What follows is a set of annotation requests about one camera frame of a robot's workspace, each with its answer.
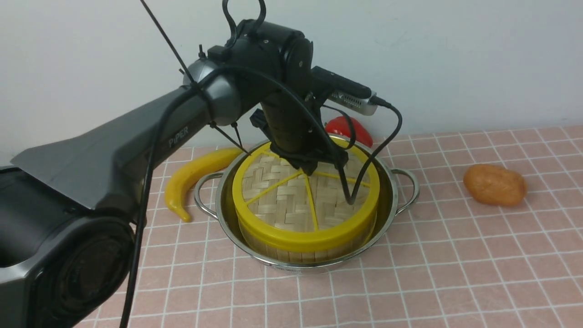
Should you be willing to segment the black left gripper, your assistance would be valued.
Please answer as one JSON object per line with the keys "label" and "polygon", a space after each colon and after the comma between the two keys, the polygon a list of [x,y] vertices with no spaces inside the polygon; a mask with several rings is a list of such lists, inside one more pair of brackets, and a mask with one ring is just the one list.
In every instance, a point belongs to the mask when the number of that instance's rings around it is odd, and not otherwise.
{"label": "black left gripper", "polygon": [[262,109],[251,115],[251,124],[269,139],[273,153],[308,176],[320,163],[332,164],[336,168],[335,154],[344,167],[348,162],[348,152],[337,144],[330,150],[327,141],[319,135],[319,129],[323,127],[320,111],[323,102],[308,96],[305,104],[314,114],[316,124],[306,118],[304,110],[289,96],[269,96],[267,101],[261,102]]}

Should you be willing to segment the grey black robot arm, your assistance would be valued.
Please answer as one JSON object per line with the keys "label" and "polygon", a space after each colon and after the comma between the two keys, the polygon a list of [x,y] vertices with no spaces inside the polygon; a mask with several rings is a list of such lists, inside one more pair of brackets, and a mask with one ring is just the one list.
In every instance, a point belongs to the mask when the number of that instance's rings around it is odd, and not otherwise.
{"label": "grey black robot arm", "polygon": [[344,159],[309,104],[341,77],[312,67],[313,43],[244,20],[235,40],[189,65],[183,85],[77,137],[22,151],[1,169],[1,326],[71,328],[127,275],[135,281],[153,170],[206,125],[257,104],[260,129],[302,168]]}

